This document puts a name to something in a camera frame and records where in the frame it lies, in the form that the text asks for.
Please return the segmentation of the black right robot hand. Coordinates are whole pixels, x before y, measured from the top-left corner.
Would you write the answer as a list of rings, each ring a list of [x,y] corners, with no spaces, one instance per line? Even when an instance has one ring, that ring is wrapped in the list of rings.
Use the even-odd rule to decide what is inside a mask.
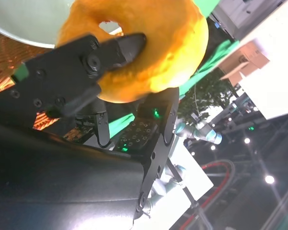
[[[142,33],[99,43],[87,35],[25,62],[27,76],[0,92],[0,230],[129,230],[143,214],[174,139],[179,89],[149,95],[113,150],[99,80],[135,63]],[[36,114],[90,106],[98,147],[33,128]]]

